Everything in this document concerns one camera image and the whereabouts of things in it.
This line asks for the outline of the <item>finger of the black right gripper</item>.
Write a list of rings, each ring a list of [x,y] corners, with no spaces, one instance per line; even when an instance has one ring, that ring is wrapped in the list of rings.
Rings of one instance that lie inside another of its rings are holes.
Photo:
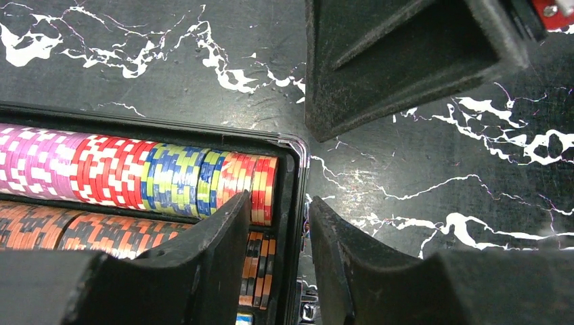
[[[319,141],[526,68],[501,1],[307,1],[305,125]]]

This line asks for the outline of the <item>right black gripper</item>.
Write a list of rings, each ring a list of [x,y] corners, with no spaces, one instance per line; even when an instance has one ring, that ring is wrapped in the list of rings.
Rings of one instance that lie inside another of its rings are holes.
[[[548,33],[573,33],[573,1],[506,0],[502,4],[518,31],[533,41]]]

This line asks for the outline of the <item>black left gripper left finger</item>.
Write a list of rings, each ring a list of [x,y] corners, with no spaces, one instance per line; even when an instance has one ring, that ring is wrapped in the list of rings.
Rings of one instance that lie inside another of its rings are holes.
[[[134,259],[101,251],[4,251],[2,324],[234,324],[248,192]]]

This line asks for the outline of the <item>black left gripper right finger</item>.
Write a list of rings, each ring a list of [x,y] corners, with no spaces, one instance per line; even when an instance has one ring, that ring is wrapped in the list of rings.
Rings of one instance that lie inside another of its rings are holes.
[[[397,251],[309,207],[325,324],[572,324],[571,251]]]

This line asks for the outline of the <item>black poker set case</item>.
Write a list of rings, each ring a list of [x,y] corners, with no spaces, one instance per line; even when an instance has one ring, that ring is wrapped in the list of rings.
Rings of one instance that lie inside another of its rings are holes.
[[[9,104],[1,105],[1,125],[3,123],[276,157],[278,159],[278,171],[275,180],[272,224],[270,226],[253,225],[250,222],[251,205],[248,214],[248,235],[250,232],[264,232],[276,240],[269,307],[266,310],[260,310],[240,305],[238,301],[237,314],[252,314],[254,317],[253,324],[296,323],[297,310],[301,300],[301,287],[296,281],[296,269],[303,223],[303,192],[309,170],[307,147],[301,139],[281,133],[149,120],[111,114],[62,112],[47,108],[25,108]],[[5,194],[1,191],[1,201],[3,200],[105,215],[190,223],[192,227],[210,217],[200,219],[69,200],[43,200]]]

